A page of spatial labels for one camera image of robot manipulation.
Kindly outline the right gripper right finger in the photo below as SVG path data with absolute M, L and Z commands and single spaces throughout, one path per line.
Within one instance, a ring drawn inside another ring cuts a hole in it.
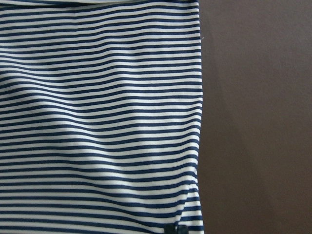
M 188 234 L 188 226 L 178 225 L 177 226 L 177 234 Z

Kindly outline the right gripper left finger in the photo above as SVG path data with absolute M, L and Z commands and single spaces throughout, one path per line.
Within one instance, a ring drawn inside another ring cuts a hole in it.
M 176 234 L 175 225 L 165 225 L 164 234 Z

